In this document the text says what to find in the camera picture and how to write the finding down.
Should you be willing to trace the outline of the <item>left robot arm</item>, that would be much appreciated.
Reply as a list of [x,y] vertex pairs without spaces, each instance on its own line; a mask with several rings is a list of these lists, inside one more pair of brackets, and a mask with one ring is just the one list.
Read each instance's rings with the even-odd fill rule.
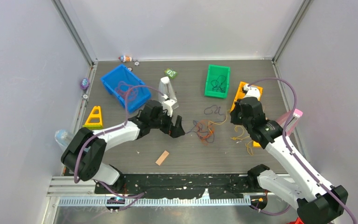
[[102,162],[105,151],[138,140],[152,129],[158,129],[172,138],[185,135],[182,117],[177,116],[176,122],[172,122],[173,111],[177,107],[174,99],[162,102],[148,100],[136,116],[120,125],[95,131],[83,127],[76,134],[70,133],[68,139],[57,134],[56,141],[63,149],[61,162],[71,171],[77,171],[80,180],[104,182],[111,192],[119,193],[124,189],[124,176],[112,165]]

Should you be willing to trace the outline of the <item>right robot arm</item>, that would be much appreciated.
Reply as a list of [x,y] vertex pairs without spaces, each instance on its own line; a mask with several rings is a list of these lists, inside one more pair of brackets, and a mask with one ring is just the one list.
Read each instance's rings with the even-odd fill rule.
[[252,191],[266,189],[276,194],[296,209],[305,224],[327,224],[343,214],[348,198],[346,189],[333,186],[302,157],[282,127],[266,119],[256,97],[237,100],[230,116],[231,122],[243,125],[251,139],[277,159],[294,180],[290,183],[261,164],[247,179]]

